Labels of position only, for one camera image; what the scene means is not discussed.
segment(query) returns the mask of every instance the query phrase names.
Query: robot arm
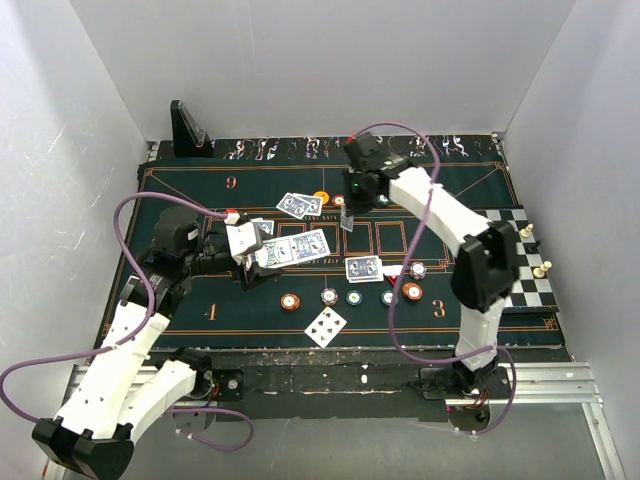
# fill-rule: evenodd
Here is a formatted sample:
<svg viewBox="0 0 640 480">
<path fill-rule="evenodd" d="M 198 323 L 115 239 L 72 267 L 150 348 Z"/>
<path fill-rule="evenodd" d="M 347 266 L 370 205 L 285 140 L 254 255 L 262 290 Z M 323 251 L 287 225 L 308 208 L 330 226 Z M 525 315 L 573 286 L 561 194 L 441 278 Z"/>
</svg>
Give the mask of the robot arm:
<svg viewBox="0 0 640 480">
<path fill-rule="evenodd" d="M 130 387 L 157 338 L 169 325 L 194 275 L 232 272 L 243 289 L 280 274 L 251 262 L 251 253 L 272 238 L 238 212 L 227 212 L 224 232 L 201 236 L 197 214 L 182 208 L 165 210 L 154 228 L 154 240 L 139 258 L 156 297 L 156 313 L 130 341 L 116 342 L 140 325 L 148 304 L 139 278 L 131 276 L 116 307 L 102 347 L 78 388 L 54 418 L 36 424 L 32 437 L 47 456 L 70 470 L 99 480 L 124 473 L 135 443 L 158 417 L 180 398 L 202 398 L 213 388 L 211 359 L 178 350 L 157 374 L 129 394 Z"/>
<path fill-rule="evenodd" d="M 384 195 L 422 218 L 433 188 L 427 227 L 443 240 L 456 259 L 451 288 L 460 301 L 460 339 L 456 355 L 497 343 L 506 298 L 518 280 L 517 234 L 508 223 L 492 223 L 474 213 L 441 185 L 432 185 L 426 170 L 414 159 L 382 151 L 371 135 L 353 139 L 345 150 L 348 213 L 378 207 Z M 467 377 L 492 369 L 495 351 L 462 360 Z"/>
</svg>

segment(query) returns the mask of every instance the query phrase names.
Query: poker chip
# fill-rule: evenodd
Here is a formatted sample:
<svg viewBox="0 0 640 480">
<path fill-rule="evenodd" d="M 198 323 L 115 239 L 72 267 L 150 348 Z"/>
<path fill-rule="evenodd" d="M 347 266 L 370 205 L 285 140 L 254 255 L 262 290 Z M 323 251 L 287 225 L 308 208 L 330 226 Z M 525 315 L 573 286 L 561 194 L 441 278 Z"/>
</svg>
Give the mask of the poker chip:
<svg viewBox="0 0 640 480">
<path fill-rule="evenodd" d="M 293 293 L 287 293 L 280 299 L 280 306 L 289 312 L 293 312 L 300 306 L 300 299 Z"/>
<path fill-rule="evenodd" d="M 411 275 L 411 278 L 413 278 L 414 280 L 422 280 L 427 276 L 427 267 L 424 263 L 414 262 L 411 264 L 409 275 Z"/>
<path fill-rule="evenodd" d="M 347 293 L 347 303 L 349 305 L 360 305 L 362 302 L 362 294 L 357 290 L 351 290 Z"/>
<path fill-rule="evenodd" d="M 402 293 L 409 300 L 420 300 L 422 298 L 422 289 L 415 283 L 405 283 L 402 286 Z"/>
<path fill-rule="evenodd" d="M 322 298 L 322 303 L 327 307 L 331 307 L 338 302 L 338 294 L 333 288 L 325 288 L 320 296 Z"/>
<path fill-rule="evenodd" d="M 391 290 L 385 290 L 384 292 L 382 292 L 382 295 L 380 295 L 380 300 L 382 300 L 382 303 L 385 304 L 387 307 L 391 305 L 392 299 L 393 299 L 393 292 Z"/>
<path fill-rule="evenodd" d="M 327 192 L 323 192 L 322 190 L 318 190 L 313 194 L 314 197 L 320 197 L 322 199 L 322 204 L 326 205 L 329 203 L 329 194 Z"/>
<path fill-rule="evenodd" d="M 336 195 L 335 197 L 333 197 L 332 203 L 334 207 L 344 205 L 344 196 Z"/>
<path fill-rule="evenodd" d="M 385 195 L 378 195 L 378 203 L 382 206 L 382 207 L 386 207 L 387 205 L 389 205 L 391 203 L 391 200 L 389 200 Z"/>
</svg>

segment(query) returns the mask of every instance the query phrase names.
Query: checkered pattern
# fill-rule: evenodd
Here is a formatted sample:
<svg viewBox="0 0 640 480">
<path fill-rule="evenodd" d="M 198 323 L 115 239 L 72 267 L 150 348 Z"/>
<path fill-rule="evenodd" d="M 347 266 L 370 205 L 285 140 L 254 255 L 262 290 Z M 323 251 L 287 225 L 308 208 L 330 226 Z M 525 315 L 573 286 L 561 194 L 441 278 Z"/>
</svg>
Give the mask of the checkered pattern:
<svg viewBox="0 0 640 480">
<path fill-rule="evenodd" d="M 511 296 L 505 305 L 505 313 L 557 312 L 558 306 L 549 280 L 533 276 L 534 268 L 542 265 L 542 258 L 538 253 L 533 232 L 527 238 L 520 235 L 520 230 L 529 224 L 524 210 L 521 208 L 480 210 L 477 213 L 491 221 L 509 222 L 520 238 L 516 244 L 520 280 L 513 285 Z"/>
</svg>

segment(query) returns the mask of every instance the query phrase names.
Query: white wall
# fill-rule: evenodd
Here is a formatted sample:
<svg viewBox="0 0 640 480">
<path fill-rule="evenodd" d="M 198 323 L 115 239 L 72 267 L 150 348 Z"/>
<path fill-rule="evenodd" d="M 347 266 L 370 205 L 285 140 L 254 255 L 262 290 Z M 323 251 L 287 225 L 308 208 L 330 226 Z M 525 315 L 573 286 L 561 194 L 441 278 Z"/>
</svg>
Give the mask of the white wall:
<svg viewBox="0 0 640 480">
<path fill-rule="evenodd" d="M 138 127 L 504 131 L 575 0 L 71 0 Z"/>
<path fill-rule="evenodd" d="M 640 478 L 640 4 L 578 0 L 506 136 L 568 346 L 593 366 L 628 478 Z"/>
<path fill-rule="evenodd" d="M 0 369 L 92 346 L 118 258 L 112 211 L 146 144 L 68 0 L 0 2 Z M 36 416 L 71 365 L 14 373 Z M 40 478 L 32 424 L 0 404 L 0 477 Z"/>
</svg>

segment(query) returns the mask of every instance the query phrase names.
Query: casino table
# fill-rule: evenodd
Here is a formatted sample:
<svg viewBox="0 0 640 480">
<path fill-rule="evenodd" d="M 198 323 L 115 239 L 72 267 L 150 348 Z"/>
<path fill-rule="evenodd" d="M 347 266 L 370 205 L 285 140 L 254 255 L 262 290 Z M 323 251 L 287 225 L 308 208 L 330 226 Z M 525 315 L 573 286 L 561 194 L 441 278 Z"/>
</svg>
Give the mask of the casino table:
<svg viewBox="0 0 640 480">
<path fill-rule="evenodd" d="M 486 215 L 502 212 L 518 227 L 523 221 L 518 217 L 523 215 L 522 207 L 508 168 L 488 139 L 436 137 L 436 146 L 442 153 L 439 183 L 469 208 Z M 419 157 L 428 169 L 433 166 L 424 145 L 414 137 L 379 137 L 379 141 L 396 153 Z M 273 220 L 278 236 L 322 229 L 332 252 L 326 258 L 285 268 L 277 279 L 246 292 L 227 273 L 195 277 L 191 294 L 156 342 L 156 351 L 182 346 L 212 350 L 317 348 L 304 330 L 324 308 L 320 294 L 325 288 L 336 290 L 339 299 L 332 308 L 347 320 L 328 348 L 391 346 L 388 307 L 380 298 L 391 284 L 387 280 L 350 284 L 344 262 L 346 257 L 378 255 L 384 265 L 400 264 L 418 220 L 391 204 L 356 216 L 350 233 L 340 228 L 339 208 L 331 201 L 323 207 L 321 216 L 302 220 L 275 208 L 286 192 L 311 195 L 322 190 L 330 197 L 342 194 L 342 170 L 347 161 L 341 147 L 345 142 L 346 138 L 337 137 L 218 141 L 214 158 L 172 158 L 161 148 L 154 161 L 139 167 L 140 191 L 176 195 L 212 212 L 235 208 L 252 217 Z M 149 244 L 160 212 L 169 206 L 157 199 L 135 204 L 126 237 L 134 253 Z M 514 215 L 519 220 L 517 225 Z M 204 230 L 218 222 L 203 216 L 200 221 Z M 522 258 L 537 258 L 536 248 L 536 244 L 527 246 L 527 255 Z M 423 290 L 419 301 L 400 298 L 396 309 L 400 342 L 407 346 L 450 347 L 457 342 L 460 322 L 460 307 L 449 286 L 454 259 L 443 242 L 427 231 L 413 260 L 427 266 L 427 276 L 417 282 Z M 109 329 L 119 292 L 130 273 L 131 268 L 121 258 L 96 343 Z M 345 295 L 350 290 L 362 293 L 359 305 L 346 302 Z M 528 295 L 526 290 L 521 294 L 523 299 Z M 287 293 L 300 299 L 300 307 L 293 312 L 280 305 L 281 297 Z M 552 293 L 540 294 L 536 298 L 542 301 L 533 305 L 516 304 L 515 298 L 514 293 L 513 305 L 505 309 L 500 343 L 564 344 Z"/>
</svg>

